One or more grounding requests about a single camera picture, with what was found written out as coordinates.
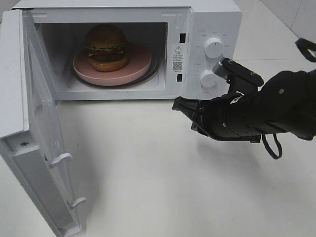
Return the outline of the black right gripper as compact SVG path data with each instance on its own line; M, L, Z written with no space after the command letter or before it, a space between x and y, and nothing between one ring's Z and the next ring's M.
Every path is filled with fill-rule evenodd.
M177 97L172 109L193 121L191 129L217 141L259 143L261 136L250 131L245 112L234 108L244 95L229 93L212 100Z

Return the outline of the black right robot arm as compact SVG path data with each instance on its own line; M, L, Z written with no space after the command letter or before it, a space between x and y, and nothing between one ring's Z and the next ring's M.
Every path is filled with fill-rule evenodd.
M282 71L267 82L223 58L216 74L229 84L221 97L178 97L173 109L192 121L192 130L218 141L258 143L263 135L290 132L304 140L316 134L315 71Z

